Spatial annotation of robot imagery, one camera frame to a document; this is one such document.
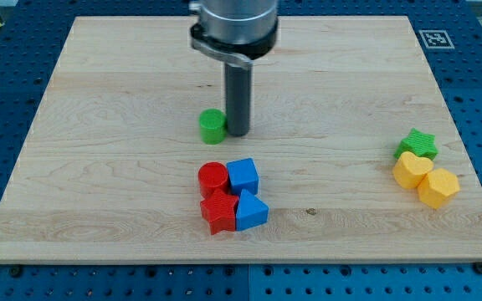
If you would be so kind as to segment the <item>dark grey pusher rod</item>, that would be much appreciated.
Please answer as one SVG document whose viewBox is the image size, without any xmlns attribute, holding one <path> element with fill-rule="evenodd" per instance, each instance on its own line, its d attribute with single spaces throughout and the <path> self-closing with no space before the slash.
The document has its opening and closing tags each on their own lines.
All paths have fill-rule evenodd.
<svg viewBox="0 0 482 301">
<path fill-rule="evenodd" d="M 249 132 L 252 94 L 252 70 L 224 65 L 227 131 L 232 136 Z"/>
</svg>

